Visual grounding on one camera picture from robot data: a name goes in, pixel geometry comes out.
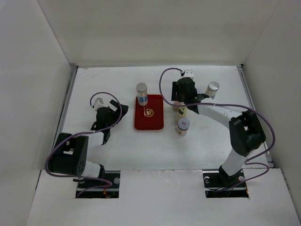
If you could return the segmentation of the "pink-lid spice jar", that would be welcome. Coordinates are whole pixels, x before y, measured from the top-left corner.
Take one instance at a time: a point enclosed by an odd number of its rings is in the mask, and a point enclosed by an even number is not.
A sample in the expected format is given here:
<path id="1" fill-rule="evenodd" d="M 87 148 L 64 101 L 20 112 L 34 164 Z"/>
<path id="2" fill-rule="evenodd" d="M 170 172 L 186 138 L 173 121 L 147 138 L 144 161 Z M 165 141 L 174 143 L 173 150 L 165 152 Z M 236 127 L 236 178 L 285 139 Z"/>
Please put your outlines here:
<path id="1" fill-rule="evenodd" d="M 182 106 L 182 102 L 174 101 L 172 109 L 176 112 L 176 111 L 178 111 L 180 106 Z"/>

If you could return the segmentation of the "yellow-lid spice bottle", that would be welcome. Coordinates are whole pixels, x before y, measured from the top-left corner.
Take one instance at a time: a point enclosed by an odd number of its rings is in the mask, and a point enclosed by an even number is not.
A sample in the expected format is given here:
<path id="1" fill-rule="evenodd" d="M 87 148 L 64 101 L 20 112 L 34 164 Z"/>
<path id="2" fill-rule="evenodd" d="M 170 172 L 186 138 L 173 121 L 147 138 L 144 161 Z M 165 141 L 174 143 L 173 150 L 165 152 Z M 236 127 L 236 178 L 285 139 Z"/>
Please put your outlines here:
<path id="1" fill-rule="evenodd" d="M 175 122 L 178 123 L 178 121 L 182 118 L 186 118 L 187 116 L 187 107 L 178 107 L 177 113 L 175 114 Z"/>

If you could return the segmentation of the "tall silver-lid bottle blue label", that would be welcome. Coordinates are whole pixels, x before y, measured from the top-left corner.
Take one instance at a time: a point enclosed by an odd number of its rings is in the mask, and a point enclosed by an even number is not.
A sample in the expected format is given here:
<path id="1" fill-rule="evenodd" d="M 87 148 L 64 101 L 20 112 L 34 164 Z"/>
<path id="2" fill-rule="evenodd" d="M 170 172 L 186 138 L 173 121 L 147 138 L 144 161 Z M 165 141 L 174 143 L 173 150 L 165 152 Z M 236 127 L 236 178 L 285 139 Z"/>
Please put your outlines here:
<path id="1" fill-rule="evenodd" d="M 148 93 L 146 83 L 138 83 L 136 85 L 137 101 L 140 106 L 146 106 L 148 103 Z"/>

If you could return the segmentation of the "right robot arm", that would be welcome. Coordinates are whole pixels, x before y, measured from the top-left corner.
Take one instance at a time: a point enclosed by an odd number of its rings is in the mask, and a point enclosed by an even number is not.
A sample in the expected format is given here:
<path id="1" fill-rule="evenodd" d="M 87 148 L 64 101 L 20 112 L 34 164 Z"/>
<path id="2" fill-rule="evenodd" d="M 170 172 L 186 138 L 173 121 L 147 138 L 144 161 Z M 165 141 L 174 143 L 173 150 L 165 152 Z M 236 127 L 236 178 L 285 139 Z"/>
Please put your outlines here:
<path id="1" fill-rule="evenodd" d="M 184 103 L 189 110 L 209 117 L 229 129 L 232 150 L 219 167 L 218 181 L 223 186 L 234 184 L 235 177 L 249 155 L 266 140 L 257 114 L 249 109 L 240 112 L 217 104 L 210 96 L 199 94 L 190 77 L 172 83 L 171 100 Z"/>

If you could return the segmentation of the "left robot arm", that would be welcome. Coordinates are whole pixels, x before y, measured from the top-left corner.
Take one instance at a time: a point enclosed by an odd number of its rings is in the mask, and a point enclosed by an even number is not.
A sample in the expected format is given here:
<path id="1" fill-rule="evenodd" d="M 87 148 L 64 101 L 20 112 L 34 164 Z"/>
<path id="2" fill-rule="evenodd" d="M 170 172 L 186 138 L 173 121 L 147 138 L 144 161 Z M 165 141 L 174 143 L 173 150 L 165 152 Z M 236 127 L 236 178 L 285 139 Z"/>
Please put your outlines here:
<path id="1" fill-rule="evenodd" d="M 54 177 L 88 177 L 94 187 L 105 184 L 104 166 L 87 160 L 88 149 L 106 144 L 111 137 L 111 128 L 127 114 L 129 106 L 111 100 L 116 110 L 104 106 L 97 98 L 93 108 L 96 120 L 91 130 L 78 135 L 60 133 L 52 153 L 46 160 L 45 171 Z"/>

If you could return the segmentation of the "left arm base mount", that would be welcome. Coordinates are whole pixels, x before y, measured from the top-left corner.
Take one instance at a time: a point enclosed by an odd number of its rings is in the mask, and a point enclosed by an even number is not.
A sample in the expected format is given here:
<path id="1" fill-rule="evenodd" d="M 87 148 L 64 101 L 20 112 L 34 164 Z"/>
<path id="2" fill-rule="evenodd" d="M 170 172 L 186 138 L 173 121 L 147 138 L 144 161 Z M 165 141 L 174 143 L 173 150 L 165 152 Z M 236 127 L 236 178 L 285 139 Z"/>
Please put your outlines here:
<path id="1" fill-rule="evenodd" d="M 75 198 L 78 199 L 117 199 L 119 198 L 120 171 L 107 171 L 105 180 L 108 182 L 92 179 L 74 179 L 77 182 Z"/>

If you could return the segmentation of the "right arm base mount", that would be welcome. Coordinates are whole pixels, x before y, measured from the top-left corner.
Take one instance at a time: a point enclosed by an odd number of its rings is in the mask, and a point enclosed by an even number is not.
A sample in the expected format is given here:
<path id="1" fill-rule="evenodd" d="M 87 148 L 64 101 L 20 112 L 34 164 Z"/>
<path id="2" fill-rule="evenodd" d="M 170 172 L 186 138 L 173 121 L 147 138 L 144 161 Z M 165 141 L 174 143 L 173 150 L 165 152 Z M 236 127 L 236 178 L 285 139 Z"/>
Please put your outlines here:
<path id="1" fill-rule="evenodd" d="M 248 198 L 249 193 L 243 170 L 229 181 L 223 181 L 218 170 L 204 170 L 203 181 L 206 198 Z"/>

